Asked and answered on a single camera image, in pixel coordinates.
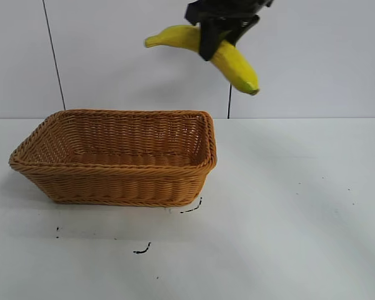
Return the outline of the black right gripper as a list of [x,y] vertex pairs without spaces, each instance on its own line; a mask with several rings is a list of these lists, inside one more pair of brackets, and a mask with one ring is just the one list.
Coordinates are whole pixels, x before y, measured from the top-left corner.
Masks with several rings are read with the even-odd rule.
[[272,3],[273,0],[198,0],[189,3],[184,17],[192,25],[200,23],[199,55],[210,61],[222,41],[235,46],[259,22],[260,17],[256,14],[263,7],[271,7]]

